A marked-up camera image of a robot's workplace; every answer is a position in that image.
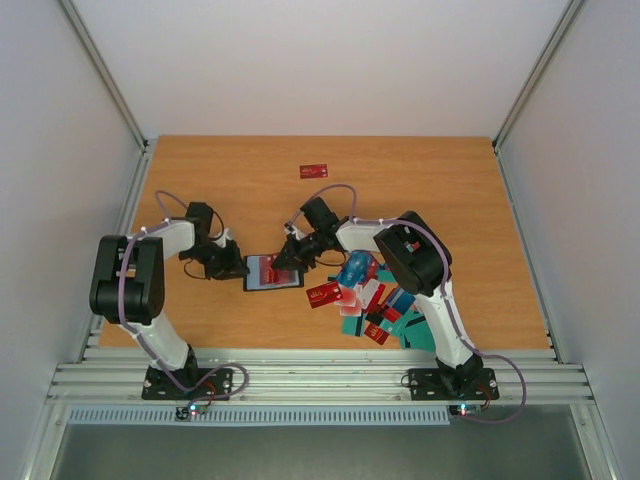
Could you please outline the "black leather card holder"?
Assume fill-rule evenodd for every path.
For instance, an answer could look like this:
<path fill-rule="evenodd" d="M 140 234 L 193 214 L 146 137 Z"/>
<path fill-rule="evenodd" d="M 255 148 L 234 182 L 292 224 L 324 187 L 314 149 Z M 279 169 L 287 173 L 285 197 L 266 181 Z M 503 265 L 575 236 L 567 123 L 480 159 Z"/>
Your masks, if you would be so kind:
<path fill-rule="evenodd" d="M 281 270 L 273 266 L 276 254 L 249 255 L 245 257 L 249 273 L 243 280 L 245 292 L 259 292 L 301 288 L 303 273 L 297 270 Z"/>

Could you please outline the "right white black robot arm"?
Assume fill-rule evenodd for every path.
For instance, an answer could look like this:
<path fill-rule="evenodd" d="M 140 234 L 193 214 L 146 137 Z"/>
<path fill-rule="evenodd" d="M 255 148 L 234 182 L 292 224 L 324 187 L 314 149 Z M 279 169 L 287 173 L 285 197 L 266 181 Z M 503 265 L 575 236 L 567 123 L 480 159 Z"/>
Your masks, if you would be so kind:
<path fill-rule="evenodd" d="M 451 254 L 416 212 L 391 219 L 340 219 L 316 196 L 297 214 L 305 217 L 312 231 L 303 233 L 294 219 L 285 224 L 286 240 L 275 261 L 277 269 L 306 272 L 327 251 L 381 254 L 398 286 L 414 296 L 414 305 L 429 325 L 441 388 L 453 399 L 475 387 L 483 361 L 455 303 Z"/>

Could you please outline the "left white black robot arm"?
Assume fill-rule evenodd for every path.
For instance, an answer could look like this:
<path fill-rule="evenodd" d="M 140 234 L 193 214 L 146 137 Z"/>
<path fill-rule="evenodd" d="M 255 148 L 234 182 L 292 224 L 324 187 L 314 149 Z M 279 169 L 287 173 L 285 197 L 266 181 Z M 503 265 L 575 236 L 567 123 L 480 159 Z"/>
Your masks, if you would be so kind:
<path fill-rule="evenodd" d="M 138 233 L 106 235 L 98 244 L 89 291 L 91 311 L 127 332 L 150 360 L 151 385 L 179 398 L 195 395 L 204 382 L 193 348 L 175 331 L 164 311 L 165 263 L 195 261 L 206 280 L 246 277 L 249 268 L 230 230 L 213 236 L 220 215 L 191 202 L 182 217 L 167 217 Z"/>

